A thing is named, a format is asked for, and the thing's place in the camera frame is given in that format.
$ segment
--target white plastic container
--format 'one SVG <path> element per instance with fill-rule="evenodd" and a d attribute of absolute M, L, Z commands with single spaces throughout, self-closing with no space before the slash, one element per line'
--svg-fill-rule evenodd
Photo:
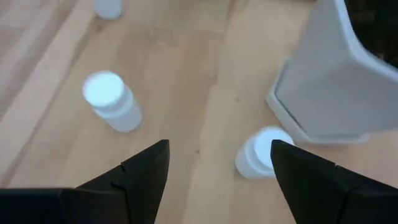
<path fill-rule="evenodd" d="M 94 0 L 94 10 L 103 19 L 117 19 L 122 8 L 122 0 Z"/>
<path fill-rule="evenodd" d="M 365 142 L 398 128 L 398 69 L 368 52 L 344 0 L 317 0 L 267 102 L 295 141 Z"/>
<path fill-rule="evenodd" d="M 275 177 L 271 161 L 273 140 L 282 140 L 294 145 L 292 138 L 279 127 L 269 126 L 252 136 L 235 158 L 235 166 L 248 179 Z"/>
<path fill-rule="evenodd" d="M 113 72 L 90 75 L 83 85 L 83 96 L 94 112 L 117 131 L 126 133 L 141 123 L 141 109 L 132 91 Z"/>

